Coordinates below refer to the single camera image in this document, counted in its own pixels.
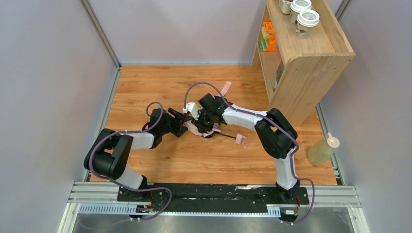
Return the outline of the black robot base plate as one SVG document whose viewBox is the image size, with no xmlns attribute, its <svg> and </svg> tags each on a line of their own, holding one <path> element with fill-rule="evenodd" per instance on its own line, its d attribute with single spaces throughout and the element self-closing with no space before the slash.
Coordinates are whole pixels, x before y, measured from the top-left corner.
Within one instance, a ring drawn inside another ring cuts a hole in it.
<svg viewBox="0 0 412 233">
<path fill-rule="evenodd" d="M 207 184 L 207 183 L 148 183 L 140 193 L 119 188 L 117 201 L 144 202 L 154 211 L 164 208 L 167 212 L 198 214 L 263 214 L 270 205 L 290 204 L 293 214 L 284 210 L 276 213 L 283 220 L 297 218 L 299 207 L 309 204 L 306 188 L 300 187 L 295 196 L 285 198 L 278 194 L 276 186 L 246 184 Z"/>
</svg>

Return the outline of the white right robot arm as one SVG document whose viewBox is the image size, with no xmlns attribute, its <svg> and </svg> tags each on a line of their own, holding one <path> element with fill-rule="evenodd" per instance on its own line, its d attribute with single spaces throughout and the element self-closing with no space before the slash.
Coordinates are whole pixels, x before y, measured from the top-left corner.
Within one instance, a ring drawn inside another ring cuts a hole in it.
<svg viewBox="0 0 412 233">
<path fill-rule="evenodd" d="M 241 108 L 221 96 L 206 94 L 198 103 L 187 103 L 183 111 L 192 115 L 192 123 L 202 133 L 221 124 L 256 132 L 264 150 L 275 160 L 278 194 L 288 199 L 296 195 L 300 182 L 296 177 L 293 155 L 299 148 L 298 135 L 278 109 L 254 111 Z"/>
</svg>

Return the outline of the pink folding umbrella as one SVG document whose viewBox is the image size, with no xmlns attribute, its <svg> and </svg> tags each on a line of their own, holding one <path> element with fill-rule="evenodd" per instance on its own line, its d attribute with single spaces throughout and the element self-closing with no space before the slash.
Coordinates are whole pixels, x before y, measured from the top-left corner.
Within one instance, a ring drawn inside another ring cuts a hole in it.
<svg viewBox="0 0 412 233">
<path fill-rule="evenodd" d="M 188 129 L 189 132 L 191 132 L 194 135 L 201 136 L 204 138 L 212 138 L 214 135 L 218 134 L 221 136 L 226 136 L 229 138 L 233 138 L 235 140 L 235 143 L 238 145 L 242 145 L 243 148 L 247 148 L 248 146 L 248 139 L 246 136 L 238 133 L 236 137 L 231 136 L 231 135 L 226 135 L 221 132 L 221 129 L 219 128 L 218 123 L 212 123 L 211 126 L 203 126 L 201 125 L 199 119 L 200 119 L 200 113 L 199 111 L 203 110 L 200 107 L 197 106 L 194 102 L 189 102 L 185 105 L 183 108 L 184 114 L 191 114 L 193 119 L 187 120 L 183 123 L 183 126 Z"/>
</svg>

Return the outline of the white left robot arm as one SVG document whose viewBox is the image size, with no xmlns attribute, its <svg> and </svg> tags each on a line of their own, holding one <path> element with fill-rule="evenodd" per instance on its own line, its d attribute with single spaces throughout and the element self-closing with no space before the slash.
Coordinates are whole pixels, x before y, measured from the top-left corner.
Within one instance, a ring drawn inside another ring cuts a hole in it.
<svg viewBox="0 0 412 233">
<path fill-rule="evenodd" d="M 101 176 L 130 190 L 138 190 L 146 177 L 127 166 L 130 152 L 156 148 L 164 135 L 171 133 L 181 137 L 188 128 L 183 124 L 192 120 L 172 108 L 156 108 L 142 131 L 101 130 L 84 160 L 84 168 L 95 176 Z"/>
</svg>

